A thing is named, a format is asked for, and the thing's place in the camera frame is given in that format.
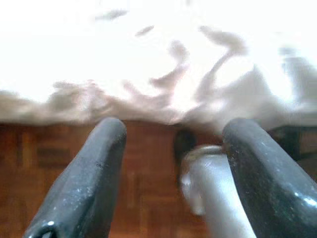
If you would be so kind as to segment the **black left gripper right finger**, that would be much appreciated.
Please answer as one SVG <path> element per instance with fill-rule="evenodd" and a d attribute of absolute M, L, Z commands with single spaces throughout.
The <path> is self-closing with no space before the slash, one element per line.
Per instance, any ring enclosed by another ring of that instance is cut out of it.
<path fill-rule="evenodd" d="M 256 237 L 317 238 L 317 183 L 253 120 L 231 120 L 222 139 Z"/>

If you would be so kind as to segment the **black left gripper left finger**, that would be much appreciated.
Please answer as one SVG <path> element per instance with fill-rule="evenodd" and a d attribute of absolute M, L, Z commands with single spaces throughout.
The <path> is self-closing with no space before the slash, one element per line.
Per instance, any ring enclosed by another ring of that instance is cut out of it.
<path fill-rule="evenodd" d="M 49 189 L 23 238 L 108 238 L 127 129 L 102 120 Z"/>

